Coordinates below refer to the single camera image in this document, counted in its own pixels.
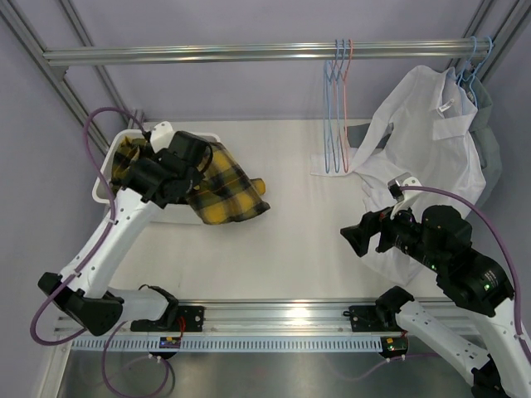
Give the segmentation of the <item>light blue wire hanger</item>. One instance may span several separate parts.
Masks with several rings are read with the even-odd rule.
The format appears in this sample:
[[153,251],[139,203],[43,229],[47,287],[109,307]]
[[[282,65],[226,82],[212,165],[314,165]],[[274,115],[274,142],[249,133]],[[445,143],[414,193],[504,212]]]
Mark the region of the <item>light blue wire hanger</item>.
[[343,172],[347,172],[348,170],[348,159],[345,155],[345,149],[343,145],[343,133],[342,133],[342,124],[340,121],[340,112],[342,109],[342,105],[340,104],[340,87],[341,87],[341,79],[343,79],[343,63],[345,61],[346,56],[346,45],[345,40],[342,41],[337,40],[335,42],[336,44],[336,56],[334,58],[334,71],[332,73],[333,75],[333,90],[334,90],[334,108],[336,112],[336,143],[339,147],[338,155],[341,158],[341,170]]
[[336,144],[334,143],[334,133],[332,128],[333,106],[331,102],[331,92],[333,83],[336,80],[336,65],[339,60],[339,41],[335,41],[334,56],[331,60],[324,62],[324,83],[323,83],[323,140],[324,140],[324,170],[328,175],[332,171],[339,170]]

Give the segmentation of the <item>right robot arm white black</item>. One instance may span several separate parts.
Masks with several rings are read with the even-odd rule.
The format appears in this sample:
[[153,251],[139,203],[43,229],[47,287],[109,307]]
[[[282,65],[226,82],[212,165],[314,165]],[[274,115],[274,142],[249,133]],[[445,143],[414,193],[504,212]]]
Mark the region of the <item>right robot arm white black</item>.
[[436,275],[436,285],[467,316],[484,346],[477,347],[431,316],[405,289],[376,299],[375,318],[390,331],[409,332],[451,365],[475,397],[528,397],[530,359],[517,326],[516,288],[504,269],[471,244],[472,227],[451,206],[430,206],[416,221],[411,210],[368,212],[340,234],[357,256],[378,236],[378,253],[398,249]]

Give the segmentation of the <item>pink wire hanger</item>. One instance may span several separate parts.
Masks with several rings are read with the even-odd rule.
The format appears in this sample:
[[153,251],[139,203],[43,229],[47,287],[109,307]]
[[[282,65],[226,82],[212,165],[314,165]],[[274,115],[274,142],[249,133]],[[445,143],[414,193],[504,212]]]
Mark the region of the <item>pink wire hanger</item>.
[[350,68],[350,65],[351,65],[351,62],[352,62],[352,59],[353,59],[353,41],[351,39],[346,39],[345,40],[345,45],[346,45],[346,56],[345,56],[345,61],[343,63],[343,79],[341,79],[340,83],[341,83],[341,87],[340,87],[340,91],[341,91],[341,102],[340,104],[342,105],[342,109],[341,109],[341,116],[340,116],[340,121],[341,121],[341,124],[342,124],[342,133],[343,133],[343,145],[344,145],[344,149],[345,149],[345,155],[346,155],[346,158],[348,159],[348,170],[347,172],[349,171],[349,155],[348,155],[348,133],[347,133],[347,114],[348,114],[348,94],[347,94],[347,85],[348,85],[348,73],[349,73],[349,68]]

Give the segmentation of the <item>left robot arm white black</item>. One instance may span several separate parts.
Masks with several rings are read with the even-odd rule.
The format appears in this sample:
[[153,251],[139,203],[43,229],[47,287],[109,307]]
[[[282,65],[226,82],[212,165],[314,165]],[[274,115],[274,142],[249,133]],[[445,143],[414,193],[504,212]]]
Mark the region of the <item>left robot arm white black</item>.
[[82,329],[101,336],[120,323],[168,331],[178,321],[178,300],[158,286],[112,289],[110,281],[144,228],[168,205],[199,186],[211,165],[211,141],[185,132],[147,135],[153,150],[130,162],[106,218],[60,273],[38,281],[50,303]]

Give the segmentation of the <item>yellow black plaid shirt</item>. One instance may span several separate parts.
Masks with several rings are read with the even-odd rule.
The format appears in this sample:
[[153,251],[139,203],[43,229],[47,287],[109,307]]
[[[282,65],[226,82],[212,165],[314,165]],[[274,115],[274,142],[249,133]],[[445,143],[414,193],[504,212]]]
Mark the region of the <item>yellow black plaid shirt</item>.
[[249,178],[222,143],[213,142],[212,149],[212,162],[201,184],[167,205],[156,222],[218,226],[249,221],[270,210],[263,199],[265,182]]

